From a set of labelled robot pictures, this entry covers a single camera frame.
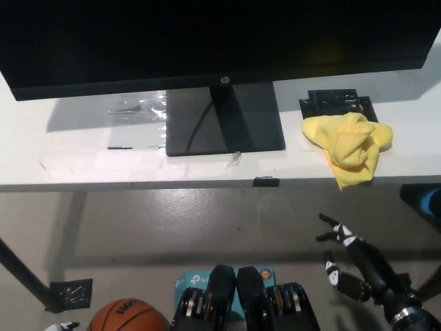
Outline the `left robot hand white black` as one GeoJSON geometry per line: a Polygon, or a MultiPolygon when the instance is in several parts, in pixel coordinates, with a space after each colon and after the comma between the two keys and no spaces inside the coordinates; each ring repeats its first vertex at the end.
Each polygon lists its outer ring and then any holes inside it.
{"type": "Polygon", "coordinates": [[[52,324],[48,326],[44,331],[75,331],[79,326],[79,322],[70,321],[65,323],[52,324]]]}

